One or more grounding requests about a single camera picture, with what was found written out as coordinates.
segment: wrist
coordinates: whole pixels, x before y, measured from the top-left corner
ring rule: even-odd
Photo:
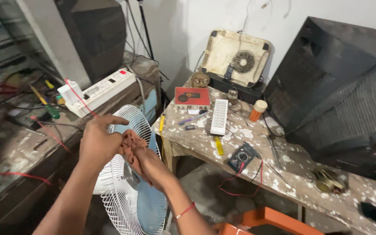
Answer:
[[[163,185],[163,193],[166,197],[172,197],[172,195],[178,194],[182,190],[182,185],[176,177],[172,177],[167,180]]]
[[[76,164],[76,169],[82,170],[86,172],[87,174],[96,174],[99,175],[104,166],[101,166],[100,164],[86,162],[84,160],[79,160],[78,164]]]

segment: capacitor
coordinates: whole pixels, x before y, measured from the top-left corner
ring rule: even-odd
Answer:
[[[190,131],[190,130],[194,130],[194,129],[195,129],[194,125],[185,126],[186,131]]]

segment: wooden table leg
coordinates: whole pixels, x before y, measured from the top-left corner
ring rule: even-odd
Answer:
[[[179,156],[173,155],[172,145],[170,140],[167,138],[163,138],[163,150],[169,170],[173,174],[176,174],[176,163],[178,162]]]

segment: fan guard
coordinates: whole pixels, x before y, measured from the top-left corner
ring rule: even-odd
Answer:
[[[113,115],[127,119],[130,124],[121,127],[134,130],[160,157],[159,148],[154,140],[155,134],[137,107],[128,104]],[[115,125],[110,125],[108,132],[113,133],[114,131],[117,131]],[[111,222],[122,235],[162,234],[164,216],[168,207],[165,196],[154,188],[150,188],[144,181],[141,182],[141,184],[145,184],[144,187],[139,184],[136,189],[134,182],[129,180],[128,176],[132,174],[129,174],[128,170],[128,165],[123,157],[116,154],[98,176],[99,183],[105,188],[105,191],[101,191],[101,197]],[[140,198],[138,195],[140,193],[145,194],[145,198],[149,197],[151,202],[149,205],[143,206],[145,208],[143,214],[145,218],[149,219],[148,230],[154,232],[146,232],[139,223],[138,210],[140,208],[138,208],[138,203],[140,203]]]
[[[250,51],[239,51],[233,57],[232,66],[240,74],[250,72],[255,66],[255,56]]]

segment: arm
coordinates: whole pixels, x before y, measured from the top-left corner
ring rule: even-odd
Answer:
[[[167,197],[173,216],[178,216],[192,205],[179,180],[149,148],[134,148],[133,154],[139,159],[144,175],[153,186]],[[192,208],[176,220],[181,235],[215,235],[196,208]]]
[[[86,125],[78,164],[33,235],[83,234],[98,175],[118,152],[123,140],[120,133],[107,132],[107,126],[111,124],[128,125],[128,121],[105,115]]]

